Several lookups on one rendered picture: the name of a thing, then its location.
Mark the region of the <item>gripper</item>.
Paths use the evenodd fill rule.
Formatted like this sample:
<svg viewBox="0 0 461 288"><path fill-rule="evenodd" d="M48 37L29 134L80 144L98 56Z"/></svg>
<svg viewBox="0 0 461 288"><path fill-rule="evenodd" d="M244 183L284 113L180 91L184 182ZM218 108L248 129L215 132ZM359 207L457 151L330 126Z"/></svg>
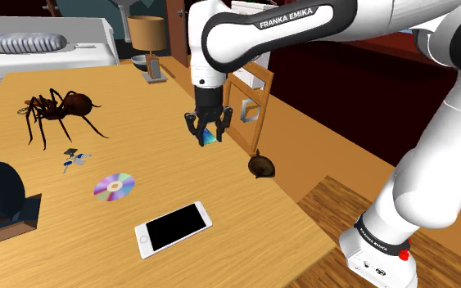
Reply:
<svg viewBox="0 0 461 288"><path fill-rule="evenodd" d="M195 87L195 112L185 113L184 118L189 132L195 136L200 146L204 146L203 133L206 123L215 122L216 140L222 141L225 129L230 126L233 109L223 107L223 87L199 88Z"/></svg>

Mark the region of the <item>blue green small object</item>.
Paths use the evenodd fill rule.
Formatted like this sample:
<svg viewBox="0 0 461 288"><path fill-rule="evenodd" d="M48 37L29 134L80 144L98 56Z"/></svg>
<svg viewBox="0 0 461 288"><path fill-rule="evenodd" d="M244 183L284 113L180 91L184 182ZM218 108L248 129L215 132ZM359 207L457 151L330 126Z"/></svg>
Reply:
<svg viewBox="0 0 461 288"><path fill-rule="evenodd" d="M203 145L204 146L217 141L216 137L207 128L205 128L204 131L203 131L202 139L203 139Z"/></svg>

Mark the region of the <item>wooden chair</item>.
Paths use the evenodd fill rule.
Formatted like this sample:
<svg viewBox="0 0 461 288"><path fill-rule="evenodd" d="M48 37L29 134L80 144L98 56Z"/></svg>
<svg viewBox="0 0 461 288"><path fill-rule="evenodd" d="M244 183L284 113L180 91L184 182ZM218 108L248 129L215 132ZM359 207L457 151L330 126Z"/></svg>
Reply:
<svg viewBox="0 0 461 288"><path fill-rule="evenodd" d="M273 72L265 69L255 62L247 63L244 65L243 69L254 75L256 78L262 80L264 82L264 89L259 90L258 88L251 88L235 75L229 74L224 84L224 106L229 106L231 90L232 88L237 88L246 96L246 98L242 100L239 113L237 113L237 110L234 110L233 114L235 117L239 116L239 119L243 123L256 121L255 130L251 141L248 142L236 129L237 121L235 120L234 123L230 124L230 126L227 128L227 134L249 156L253 156L256 154L260 134L264 124L265 112L267 110L270 89L273 81Z"/></svg>

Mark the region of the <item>brown round pot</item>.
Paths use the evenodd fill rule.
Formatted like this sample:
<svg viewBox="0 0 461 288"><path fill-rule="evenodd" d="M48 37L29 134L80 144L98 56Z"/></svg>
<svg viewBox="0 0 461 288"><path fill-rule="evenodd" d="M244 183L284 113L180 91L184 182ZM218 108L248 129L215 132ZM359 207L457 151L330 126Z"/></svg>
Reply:
<svg viewBox="0 0 461 288"><path fill-rule="evenodd" d="M248 169L256 178L273 178L276 175L273 162L261 155L259 150L250 158Z"/></svg>

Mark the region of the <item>grey bowl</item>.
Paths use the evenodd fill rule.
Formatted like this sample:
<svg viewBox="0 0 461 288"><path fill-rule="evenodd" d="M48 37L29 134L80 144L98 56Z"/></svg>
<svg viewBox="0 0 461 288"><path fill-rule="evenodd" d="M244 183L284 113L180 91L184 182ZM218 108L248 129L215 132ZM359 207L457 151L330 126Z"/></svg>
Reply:
<svg viewBox="0 0 461 288"><path fill-rule="evenodd" d="M148 68L147 68L147 57L145 55L136 55L136 56L133 56L131 57L131 61L133 63L133 65L143 71L143 72L148 72Z"/></svg>

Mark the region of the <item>brown wooden door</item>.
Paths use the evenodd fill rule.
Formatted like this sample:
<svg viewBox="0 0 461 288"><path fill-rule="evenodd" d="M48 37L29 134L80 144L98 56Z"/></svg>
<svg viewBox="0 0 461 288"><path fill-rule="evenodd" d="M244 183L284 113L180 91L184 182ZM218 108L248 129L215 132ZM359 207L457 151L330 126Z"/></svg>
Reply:
<svg viewBox="0 0 461 288"><path fill-rule="evenodd" d="M165 0L171 56L185 67L188 61L187 12L185 0Z"/></svg>

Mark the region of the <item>table lamp with tan shade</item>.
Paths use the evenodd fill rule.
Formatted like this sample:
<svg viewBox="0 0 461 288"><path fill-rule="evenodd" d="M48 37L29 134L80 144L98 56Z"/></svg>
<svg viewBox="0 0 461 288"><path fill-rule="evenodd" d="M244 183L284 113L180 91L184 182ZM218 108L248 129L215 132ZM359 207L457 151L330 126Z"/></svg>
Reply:
<svg viewBox="0 0 461 288"><path fill-rule="evenodd" d="M159 57L153 52L166 49L165 19L158 16L129 16L127 18L132 46L147 52L148 72L142 75L148 83L166 82L168 79L160 70Z"/></svg>

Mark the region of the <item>white smartphone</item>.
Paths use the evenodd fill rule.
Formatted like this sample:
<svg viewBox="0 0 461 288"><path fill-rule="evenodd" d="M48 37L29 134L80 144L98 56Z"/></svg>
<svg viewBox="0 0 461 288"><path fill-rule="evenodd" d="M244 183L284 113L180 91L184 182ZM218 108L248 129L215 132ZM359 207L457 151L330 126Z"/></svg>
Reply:
<svg viewBox="0 0 461 288"><path fill-rule="evenodd" d="M200 201L142 223L134 228L139 254L147 259L213 226Z"/></svg>

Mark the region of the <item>shiny compact disc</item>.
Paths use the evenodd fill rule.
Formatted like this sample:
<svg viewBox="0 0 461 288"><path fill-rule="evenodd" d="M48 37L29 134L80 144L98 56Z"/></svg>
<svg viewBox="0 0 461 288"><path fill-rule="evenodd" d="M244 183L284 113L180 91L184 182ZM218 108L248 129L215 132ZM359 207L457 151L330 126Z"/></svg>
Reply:
<svg viewBox="0 0 461 288"><path fill-rule="evenodd" d="M114 173L103 178L94 188L94 196L103 201L119 200L127 196L135 185L134 178L128 173Z"/></svg>

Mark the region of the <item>blue keys bunch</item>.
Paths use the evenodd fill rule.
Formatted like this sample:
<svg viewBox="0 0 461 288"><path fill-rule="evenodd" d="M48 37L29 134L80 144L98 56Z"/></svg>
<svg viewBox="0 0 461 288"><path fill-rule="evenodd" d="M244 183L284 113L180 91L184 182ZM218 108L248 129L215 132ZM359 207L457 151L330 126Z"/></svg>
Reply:
<svg viewBox="0 0 461 288"><path fill-rule="evenodd" d="M90 157L89 154L84 154L84 153L78 153L78 150L76 148L69 148L64 152L64 155L67 155L66 162L63 164L64 165L64 170L63 173L66 172L66 170L72 165L72 164L77 164L77 165L83 165L85 163L84 158Z"/></svg>

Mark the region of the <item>brown spider figure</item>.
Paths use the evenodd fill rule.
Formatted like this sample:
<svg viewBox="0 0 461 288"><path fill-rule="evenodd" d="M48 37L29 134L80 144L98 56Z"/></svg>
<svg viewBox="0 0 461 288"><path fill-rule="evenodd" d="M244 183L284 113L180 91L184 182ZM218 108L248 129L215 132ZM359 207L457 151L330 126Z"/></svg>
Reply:
<svg viewBox="0 0 461 288"><path fill-rule="evenodd" d="M25 116L29 131L29 143L31 143L34 139L29 120L30 116L34 118L35 123L38 123L39 131L43 139L44 150L47 148L47 140L43 130L43 121L56 120L60 124L67 138L71 141L70 135L62 122L62 120L68 115L80 117L94 130L95 133L106 138L106 136L100 133L87 118L87 115L92 111L93 107L100 108L100 106L93 103L90 97L83 93L77 93L74 91L68 91L68 93L62 97L61 94L53 88L50 88L49 92L50 97L48 99L39 94L37 97L32 97L31 99L26 100L26 107L17 111L18 115Z"/></svg>

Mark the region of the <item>white bed with striped pillow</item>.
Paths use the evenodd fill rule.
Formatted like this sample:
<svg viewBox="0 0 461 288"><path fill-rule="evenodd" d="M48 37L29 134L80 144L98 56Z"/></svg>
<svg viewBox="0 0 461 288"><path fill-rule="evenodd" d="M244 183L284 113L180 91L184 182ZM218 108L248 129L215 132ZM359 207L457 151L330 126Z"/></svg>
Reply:
<svg viewBox="0 0 461 288"><path fill-rule="evenodd" d="M103 18L0 16L0 82L10 73L119 63Z"/></svg>

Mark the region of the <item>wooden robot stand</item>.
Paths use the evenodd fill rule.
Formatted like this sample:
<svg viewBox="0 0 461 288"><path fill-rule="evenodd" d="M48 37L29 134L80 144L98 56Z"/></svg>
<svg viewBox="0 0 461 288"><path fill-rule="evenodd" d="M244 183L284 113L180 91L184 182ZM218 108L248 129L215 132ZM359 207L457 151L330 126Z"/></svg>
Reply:
<svg viewBox="0 0 461 288"><path fill-rule="evenodd" d="M461 256L402 218L391 190L370 202L326 177L300 200L337 247L288 288L461 288Z"/></svg>

